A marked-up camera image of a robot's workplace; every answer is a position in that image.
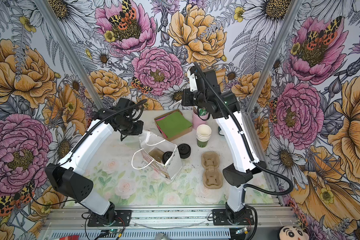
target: pink cup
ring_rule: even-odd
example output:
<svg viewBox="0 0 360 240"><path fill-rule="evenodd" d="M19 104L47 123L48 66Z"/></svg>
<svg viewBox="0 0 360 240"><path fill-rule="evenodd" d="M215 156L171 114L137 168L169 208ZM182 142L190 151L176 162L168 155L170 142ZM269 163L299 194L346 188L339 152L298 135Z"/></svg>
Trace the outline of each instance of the pink cup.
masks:
<svg viewBox="0 0 360 240"><path fill-rule="evenodd" d="M204 115L204 116L200 116L200 118L197 116L197 114L195 113L195 111L192 111L192 127L193 129L197 129L198 126L200 126L201 124L207 124L206 121L201 120L202 119L207 119L208 118L208 114Z"/></svg>

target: green paper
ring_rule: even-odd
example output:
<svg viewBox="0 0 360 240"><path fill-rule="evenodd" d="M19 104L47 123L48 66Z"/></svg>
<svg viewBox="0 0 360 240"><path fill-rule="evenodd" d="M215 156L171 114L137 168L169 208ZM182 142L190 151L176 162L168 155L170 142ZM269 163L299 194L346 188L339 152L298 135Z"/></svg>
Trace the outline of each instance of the green paper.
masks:
<svg viewBox="0 0 360 240"><path fill-rule="evenodd" d="M168 138L181 133L189 127L192 127L192 123L185 119L182 114L177 111L156 122Z"/></svg>

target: table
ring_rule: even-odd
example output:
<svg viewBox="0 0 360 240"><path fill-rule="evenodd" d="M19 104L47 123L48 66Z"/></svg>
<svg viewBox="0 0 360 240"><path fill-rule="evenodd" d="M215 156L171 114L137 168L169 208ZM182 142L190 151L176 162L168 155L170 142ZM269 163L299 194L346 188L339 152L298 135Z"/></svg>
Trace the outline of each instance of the table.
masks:
<svg viewBox="0 0 360 240"><path fill-rule="evenodd" d="M161 136L154 124L154 118L169 111L144 111L140 118L144 121L144 129ZM192 110L182 110L182 113L192 122ZM220 156L220 171L232 164L233 160L225 137L218 134L216 121L209 119L207 124L212 128L212 135L206 147L197 146L194 129L173 141L176 145L190 145L191 155L187 159L182 159L183 167L172 183L150 167L142 170L133 169L131 158L133 153L139 150L138 137L128 136L121 142L119 132L113 132L98 149L84 176L92 180L94 189L115 206L223 205L228 198L229 184L224 179L220 189L204 187L201 155L206 151L217 152ZM263 173L254 175L249 183L268 189ZM245 201L252 204L273 203L270 195L253 189L247 189ZM80 205L71 201L65 206Z"/></svg>

